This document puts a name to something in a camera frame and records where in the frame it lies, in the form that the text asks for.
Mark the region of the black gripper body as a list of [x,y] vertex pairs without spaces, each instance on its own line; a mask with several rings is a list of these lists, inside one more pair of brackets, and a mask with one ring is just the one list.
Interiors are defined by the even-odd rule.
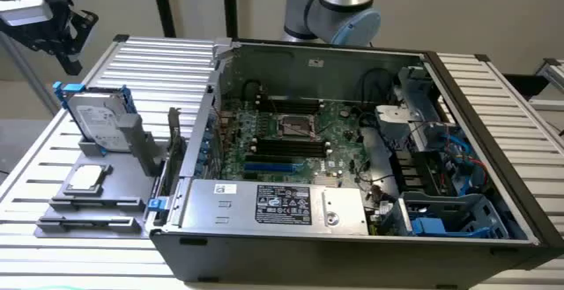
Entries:
[[1,0],[1,32],[31,50],[49,51],[47,43],[69,34],[67,0]]

